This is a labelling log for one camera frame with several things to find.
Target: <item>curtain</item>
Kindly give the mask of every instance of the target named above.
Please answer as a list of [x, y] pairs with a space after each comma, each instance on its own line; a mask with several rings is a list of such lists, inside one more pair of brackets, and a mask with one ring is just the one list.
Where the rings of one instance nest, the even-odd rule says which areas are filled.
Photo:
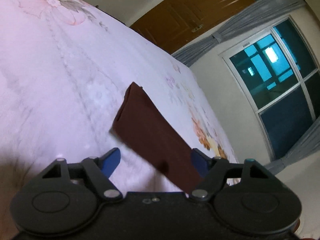
[[190, 67], [219, 43], [239, 36], [304, 5], [304, 0], [258, 0], [233, 16], [209, 37], [175, 52], [172, 56]]
[[320, 117], [311, 125], [304, 135], [293, 145], [282, 158], [275, 160], [265, 168], [273, 175], [281, 172], [286, 166], [302, 160], [320, 150]]

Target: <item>folded cloth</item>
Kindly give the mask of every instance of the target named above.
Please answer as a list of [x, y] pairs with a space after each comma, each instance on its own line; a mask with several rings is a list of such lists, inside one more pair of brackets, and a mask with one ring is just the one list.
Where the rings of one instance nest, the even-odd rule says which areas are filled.
[[203, 180], [191, 163], [191, 148], [134, 82], [124, 95], [112, 129], [127, 146], [186, 193]]

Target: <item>white window frame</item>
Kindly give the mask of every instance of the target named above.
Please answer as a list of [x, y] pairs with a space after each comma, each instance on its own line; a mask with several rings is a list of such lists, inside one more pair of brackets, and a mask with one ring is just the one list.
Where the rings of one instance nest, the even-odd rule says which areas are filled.
[[[278, 33], [273, 29], [274, 26], [278, 25], [281, 22], [284, 22], [286, 20], [291, 20], [291, 22], [293, 23], [293, 25], [295, 26], [296, 30], [298, 31], [299, 35], [301, 36], [301, 38], [303, 39], [303, 41], [305, 42], [306, 47], [308, 48], [313, 61], [315, 63], [315, 65], [317, 66], [317, 68], [315, 70], [313, 70], [308, 76], [306, 76], [305, 78], [302, 78], [300, 71], [298, 70], [297, 65], [295, 64], [289, 50], [287, 49], [286, 45], [283, 43], [283, 41], [281, 40], [280, 36], [278, 35]], [[250, 94], [250, 91], [248, 90], [247, 86], [245, 85], [243, 79], [241, 78], [240, 74], [238, 73], [237, 69], [235, 68], [235, 66], [233, 65], [233, 63], [231, 62], [230, 58], [232, 56], [234, 56], [235, 54], [239, 53], [240, 51], [244, 50], [245, 48], [249, 47], [250, 45], [256, 43], [257, 41], [261, 40], [262, 38], [266, 37], [267, 35], [271, 34], [273, 36], [273, 38], [275, 39], [275, 41], [277, 42], [277, 44], [279, 45], [279, 47], [281, 48], [282, 52], [284, 53], [286, 59], [288, 60], [293, 73], [295, 74], [298, 83], [295, 84], [293, 87], [291, 87], [289, 90], [287, 90], [285, 93], [283, 93], [282, 95], [280, 95], [279, 97], [277, 97], [276, 99], [274, 99], [273, 101], [271, 101], [270, 103], [268, 103], [267, 105], [265, 105], [264, 107], [258, 109], [255, 101], [253, 100], [252, 95]], [[264, 139], [265, 139], [265, 144], [267, 146], [268, 149], [268, 154], [270, 157], [270, 160], [275, 160], [275, 155], [274, 155], [274, 151], [272, 149], [270, 140], [268, 138], [266, 129], [263, 125], [263, 122], [261, 120], [260, 114], [263, 113], [263, 111], [265, 111], [266, 109], [268, 109], [271, 105], [273, 105], [274, 103], [276, 103], [277, 101], [281, 100], [283, 97], [285, 97], [286, 95], [288, 95], [290, 92], [294, 91], [297, 87], [301, 86], [303, 93], [306, 97], [309, 109], [310, 109], [310, 113], [311, 113], [311, 117], [312, 117], [312, 121], [314, 122], [316, 120], [316, 115], [313, 109], [313, 105], [311, 102], [311, 98], [309, 96], [309, 93], [307, 91], [305, 82], [306, 80], [308, 80], [311, 76], [313, 76], [317, 71], [319, 71], [319, 62], [317, 61], [310, 45], [308, 44], [305, 36], [303, 35], [303, 33], [301, 32], [300, 28], [297, 26], [297, 24], [295, 23], [295, 21], [292, 19], [291, 16], [285, 16], [280, 18], [278, 21], [271, 23], [269, 26], [267, 26], [266, 28], [264, 28], [263, 30], [253, 34], [252, 36], [242, 40], [241, 42], [237, 43], [236, 45], [232, 46], [231, 48], [225, 50], [224, 52], [222, 52], [221, 54], [219, 54], [220, 57], [222, 57], [222, 59], [226, 62], [227, 66], [229, 67], [234, 79], [236, 80], [236, 82], [238, 83], [240, 89], [242, 90], [242, 92], [244, 93], [244, 95], [246, 96], [247, 100], [249, 101], [253, 112], [255, 113], [255, 116], [257, 118], [257, 121], [260, 125], [261, 131], [264, 135]]]

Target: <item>brown door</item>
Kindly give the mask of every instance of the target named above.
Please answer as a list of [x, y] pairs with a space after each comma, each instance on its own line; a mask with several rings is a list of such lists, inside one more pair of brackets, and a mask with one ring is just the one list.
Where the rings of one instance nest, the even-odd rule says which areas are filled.
[[171, 54], [253, 2], [164, 0], [131, 25], [131, 28]]

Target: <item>bed sheet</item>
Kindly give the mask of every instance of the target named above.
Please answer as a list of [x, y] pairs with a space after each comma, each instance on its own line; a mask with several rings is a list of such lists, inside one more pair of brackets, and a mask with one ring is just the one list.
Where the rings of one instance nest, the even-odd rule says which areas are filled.
[[179, 191], [109, 132], [132, 82], [191, 148], [237, 162], [193, 73], [130, 28], [82, 0], [0, 0], [0, 15], [0, 174], [21, 170], [2, 185], [119, 147], [124, 194]]

